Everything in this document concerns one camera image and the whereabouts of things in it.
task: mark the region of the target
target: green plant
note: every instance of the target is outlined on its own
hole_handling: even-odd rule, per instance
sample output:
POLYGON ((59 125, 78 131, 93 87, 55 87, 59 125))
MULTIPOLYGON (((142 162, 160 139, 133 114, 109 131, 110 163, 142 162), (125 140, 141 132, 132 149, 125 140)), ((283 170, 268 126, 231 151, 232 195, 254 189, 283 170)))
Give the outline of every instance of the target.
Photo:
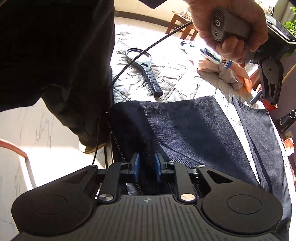
MULTIPOLYGON (((290 9, 293 11, 293 14, 296 15, 296 7, 290 7, 290 9)), ((296 37, 296 20, 294 22, 285 22, 284 26, 286 29, 290 31, 291 34, 293 34, 296 37)))

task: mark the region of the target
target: silver rivet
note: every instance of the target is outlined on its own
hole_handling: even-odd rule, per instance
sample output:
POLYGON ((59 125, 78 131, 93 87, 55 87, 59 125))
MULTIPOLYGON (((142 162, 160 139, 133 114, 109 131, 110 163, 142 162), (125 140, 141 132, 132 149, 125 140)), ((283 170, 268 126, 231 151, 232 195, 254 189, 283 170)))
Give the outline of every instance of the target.
POLYGON ((113 200, 113 195, 109 194, 109 193, 104 193, 102 195, 99 196, 99 199, 101 201, 105 201, 105 202, 109 202, 111 200, 113 200))
POLYGON ((184 201, 193 201, 195 199, 195 196, 190 193, 185 193, 185 194, 182 194, 180 198, 184 201))
POLYGON ((290 111, 290 117, 291 117, 291 119, 295 119, 295 117, 296 117, 296 111, 294 111, 294 115, 293 115, 294 117, 291 116, 292 111, 294 111, 294 110, 291 110, 291 111, 290 111))

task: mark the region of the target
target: crumpled cloth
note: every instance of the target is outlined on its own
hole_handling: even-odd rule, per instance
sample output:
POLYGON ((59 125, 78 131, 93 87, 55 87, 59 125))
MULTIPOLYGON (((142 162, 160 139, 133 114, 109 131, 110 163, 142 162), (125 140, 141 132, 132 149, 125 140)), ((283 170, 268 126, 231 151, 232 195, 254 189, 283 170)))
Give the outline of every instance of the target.
POLYGON ((200 51, 201 48, 210 49, 205 43, 194 43, 189 40, 183 40, 180 44, 182 49, 187 55, 188 59, 193 63, 193 66, 197 71, 205 72, 217 72, 219 78, 224 80, 226 83, 231 84, 234 90, 239 90, 245 86, 248 93, 251 93, 252 82, 245 71, 240 68, 237 64, 232 64, 230 69, 226 69, 223 63, 217 65, 206 58, 200 51))

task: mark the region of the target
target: sunlight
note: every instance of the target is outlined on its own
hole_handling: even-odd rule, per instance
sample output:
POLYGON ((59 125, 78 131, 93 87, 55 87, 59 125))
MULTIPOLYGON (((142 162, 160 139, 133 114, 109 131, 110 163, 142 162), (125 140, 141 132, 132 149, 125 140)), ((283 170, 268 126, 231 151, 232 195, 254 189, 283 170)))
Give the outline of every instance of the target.
MULTIPOLYGON (((20 147, 20 149, 28 154, 37 187, 91 165, 94 158, 93 153, 84 154, 71 147, 20 147)), ((32 184, 26 163, 21 156, 20 163, 26 186, 28 190, 31 190, 32 184)), ((94 164, 97 165, 99 169, 105 168, 103 149, 98 151, 94 164)))

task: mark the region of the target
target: black sleeve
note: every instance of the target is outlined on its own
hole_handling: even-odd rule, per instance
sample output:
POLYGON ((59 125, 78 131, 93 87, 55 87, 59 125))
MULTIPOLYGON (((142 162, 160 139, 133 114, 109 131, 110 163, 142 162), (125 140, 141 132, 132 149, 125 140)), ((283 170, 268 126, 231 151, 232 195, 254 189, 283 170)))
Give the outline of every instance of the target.
POLYGON ((146 4, 150 8, 156 8, 163 4, 166 0, 140 0, 142 3, 146 4))
POLYGON ((289 0, 294 6, 296 6, 296 0, 289 0))

